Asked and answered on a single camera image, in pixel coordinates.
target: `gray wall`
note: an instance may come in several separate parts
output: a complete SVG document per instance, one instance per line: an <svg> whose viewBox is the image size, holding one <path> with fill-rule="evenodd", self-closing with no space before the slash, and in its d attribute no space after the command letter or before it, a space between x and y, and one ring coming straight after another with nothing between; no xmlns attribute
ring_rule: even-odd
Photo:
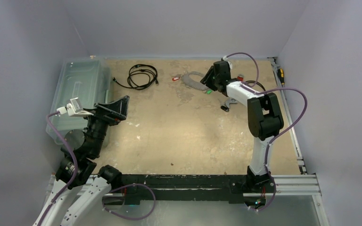
<svg viewBox="0 0 362 226"><path fill-rule="evenodd" d="M277 56L308 0L64 0L91 55Z"/></svg>
<svg viewBox="0 0 362 226"><path fill-rule="evenodd" d="M86 56L60 0L0 0L0 226L31 225L60 151L45 133L62 59Z"/></svg>
<svg viewBox="0 0 362 226"><path fill-rule="evenodd" d="M279 62L308 97L297 137L331 225L362 225L362 1L310 1ZM301 97L287 98L296 118Z"/></svg>

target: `wooden board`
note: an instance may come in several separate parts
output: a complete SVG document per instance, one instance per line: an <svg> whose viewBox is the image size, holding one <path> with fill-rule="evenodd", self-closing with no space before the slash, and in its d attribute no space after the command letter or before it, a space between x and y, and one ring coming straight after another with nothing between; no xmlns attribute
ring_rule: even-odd
<svg viewBox="0 0 362 226"><path fill-rule="evenodd" d="M133 174L246 174L253 149L246 107L231 105L226 113L220 104L228 98L221 93L205 94L186 87L181 80L172 81L173 76L186 72L205 74L214 61L107 60L112 75L123 85L127 84L128 71L135 64L156 67L160 83L142 91L113 84L113 99L130 96L128 117L110 128L109 145L95 160L98 164L95 173L110 164L122 173ZM241 73L245 80L255 79L252 61L232 62L233 77ZM259 81L266 89L275 88L270 62L258 64ZM141 75L135 80L143 84L148 79ZM289 133L274 144L271 170L277 175L300 174Z"/></svg>

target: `plastic container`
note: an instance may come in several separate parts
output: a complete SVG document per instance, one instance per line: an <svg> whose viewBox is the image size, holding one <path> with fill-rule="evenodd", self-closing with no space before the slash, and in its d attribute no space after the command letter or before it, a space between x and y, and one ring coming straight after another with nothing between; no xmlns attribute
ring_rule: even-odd
<svg viewBox="0 0 362 226"><path fill-rule="evenodd" d="M95 103L108 103L112 97L110 83L110 68L103 60L90 58L65 60L50 112L65 106L68 100L74 97L78 97L82 107L87 109L92 109ZM69 117L67 114L52 116L50 120L63 136L71 130L84 129L88 125L87 120ZM56 144L63 144L48 125L46 132Z"/></svg>

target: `black cable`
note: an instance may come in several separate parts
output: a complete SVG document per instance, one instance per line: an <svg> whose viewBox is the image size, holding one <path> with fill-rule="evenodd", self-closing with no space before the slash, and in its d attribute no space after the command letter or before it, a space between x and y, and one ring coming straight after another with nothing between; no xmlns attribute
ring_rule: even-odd
<svg viewBox="0 0 362 226"><path fill-rule="evenodd" d="M252 83L255 83L256 81L253 81L253 80L248 80L248 81L245 81L247 84L252 84ZM266 91L266 89L264 88L264 85L262 85L261 83L259 82L256 82L256 85L260 86L260 88L263 89L263 91Z"/></svg>
<svg viewBox="0 0 362 226"><path fill-rule="evenodd" d="M134 75L137 74L144 74L147 75L149 77L149 82L144 84L144 85L137 85L133 80L132 77ZM154 83L156 83L156 85L159 84L159 81L157 80L157 70L154 66L151 65L143 65L143 64L137 64L134 65L130 68L130 70L128 71L128 77L127 77L127 83L129 85L129 87L124 86L122 84L120 84L115 77L113 77L113 81L115 81L117 84L119 84L119 86L127 88L127 89L136 89L136 90L143 90L148 88L150 85Z"/></svg>

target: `gray tool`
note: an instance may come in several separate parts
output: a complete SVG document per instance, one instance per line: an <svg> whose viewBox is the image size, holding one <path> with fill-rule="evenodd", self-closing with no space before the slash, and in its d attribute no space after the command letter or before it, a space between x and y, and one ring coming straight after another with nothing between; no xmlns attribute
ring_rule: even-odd
<svg viewBox="0 0 362 226"><path fill-rule="evenodd" d="M205 76L204 74L202 74L200 72L189 72L189 73L186 73L186 74L182 75L181 80L182 80L182 82L184 82L184 84L186 86L197 89L197 90L201 90L201 91L205 91L205 90L209 89L207 86L200 83L200 81L193 80L190 77L191 74L198 75L198 76L200 76L202 78Z"/></svg>
<svg viewBox="0 0 362 226"><path fill-rule="evenodd" d="M223 109L225 112L229 112L230 111L230 104L237 104L238 101L236 99L233 98L229 98L228 100L225 101L225 103L221 106L221 109Z"/></svg>

